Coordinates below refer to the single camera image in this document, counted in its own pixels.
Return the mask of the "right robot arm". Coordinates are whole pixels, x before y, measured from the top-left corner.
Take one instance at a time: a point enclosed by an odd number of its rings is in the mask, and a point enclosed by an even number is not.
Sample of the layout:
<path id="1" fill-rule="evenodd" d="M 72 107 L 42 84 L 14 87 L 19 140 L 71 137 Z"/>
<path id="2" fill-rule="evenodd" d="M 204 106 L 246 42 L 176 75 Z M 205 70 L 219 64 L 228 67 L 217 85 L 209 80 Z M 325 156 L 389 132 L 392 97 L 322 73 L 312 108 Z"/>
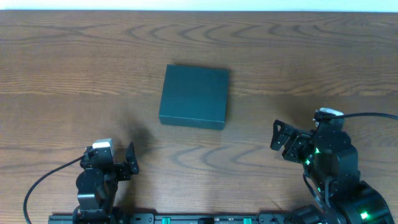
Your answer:
<path id="1" fill-rule="evenodd" d="M 324 217 L 318 223 L 393 223 L 382 195 L 361 180 L 358 150 L 343 131 L 343 118 L 321 120 L 303 131 L 275 120 L 271 149 L 303 166 L 304 181 Z"/>

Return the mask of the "black gift box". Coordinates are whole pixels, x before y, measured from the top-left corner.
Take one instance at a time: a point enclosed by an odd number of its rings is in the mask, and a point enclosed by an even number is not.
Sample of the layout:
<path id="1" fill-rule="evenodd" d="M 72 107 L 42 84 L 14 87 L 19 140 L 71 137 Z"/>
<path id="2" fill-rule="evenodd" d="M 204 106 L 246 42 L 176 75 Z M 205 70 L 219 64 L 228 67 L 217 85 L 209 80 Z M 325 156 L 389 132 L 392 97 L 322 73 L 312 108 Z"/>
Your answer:
<path id="1" fill-rule="evenodd" d="M 229 71 L 167 65 L 159 108 L 161 124 L 224 129 Z"/>

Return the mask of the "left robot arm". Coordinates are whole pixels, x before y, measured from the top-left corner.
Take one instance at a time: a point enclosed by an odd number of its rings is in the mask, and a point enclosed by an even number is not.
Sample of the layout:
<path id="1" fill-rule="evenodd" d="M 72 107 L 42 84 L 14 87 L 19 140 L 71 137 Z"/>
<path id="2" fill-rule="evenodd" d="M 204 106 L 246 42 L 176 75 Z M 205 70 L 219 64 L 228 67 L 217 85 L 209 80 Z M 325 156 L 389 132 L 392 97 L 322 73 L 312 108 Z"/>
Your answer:
<path id="1" fill-rule="evenodd" d="M 114 199 L 118 184 L 139 173 L 134 143 L 127 147 L 126 160 L 115 163 L 112 139 L 99 139 L 86 147 L 80 166 L 83 172 L 76 179 L 80 216 L 74 214 L 73 222 L 126 222 L 120 209 L 114 207 Z"/>

